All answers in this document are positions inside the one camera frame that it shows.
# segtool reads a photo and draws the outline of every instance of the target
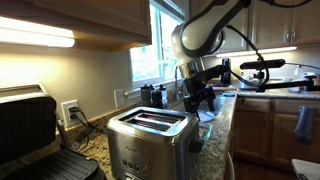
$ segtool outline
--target cabinet handle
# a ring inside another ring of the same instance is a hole
[[[286,33],[286,42],[287,43],[290,42],[290,31],[287,31],[287,33]]]
[[[297,33],[296,33],[296,30],[294,29],[291,35],[291,42],[294,42],[296,40],[296,37],[297,37]]]

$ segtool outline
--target window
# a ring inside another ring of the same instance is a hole
[[[171,33],[182,21],[150,5],[152,45],[132,48],[131,68],[134,88],[144,82],[156,84],[174,79],[177,59],[171,47]]]

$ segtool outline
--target window sill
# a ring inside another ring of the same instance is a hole
[[[166,87],[167,90],[174,89],[174,80],[154,84],[153,86],[159,87],[160,84],[162,84],[164,87]],[[134,99],[134,98],[141,97],[140,88],[135,88],[131,91],[125,91],[124,95],[128,96],[128,99]]]

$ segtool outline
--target white container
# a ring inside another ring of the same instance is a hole
[[[293,73],[293,80],[304,79],[304,73],[301,65],[297,65],[296,70]]]

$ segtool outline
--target upper cabinet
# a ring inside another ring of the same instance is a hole
[[[32,4],[119,30],[150,34],[147,0],[32,0]]]
[[[116,51],[151,44],[148,0],[4,0],[0,15],[73,30],[76,47]]]
[[[211,0],[191,0],[190,1],[190,9],[191,9],[191,17],[199,14],[203,11],[209,4],[212,2]],[[244,35],[248,35],[248,9],[242,10],[229,24],[234,26]],[[216,53],[224,53],[224,52],[233,52],[233,51],[243,51],[247,49],[247,43],[234,31],[224,28],[224,32],[226,34],[225,44],[223,47],[218,50]]]
[[[301,0],[279,0],[279,4],[293,5]],[[258,49],[289,45],[320,43],[317,20],[320,1],[297,8],[278,8],[261,1],[251,5],[251,39]]]

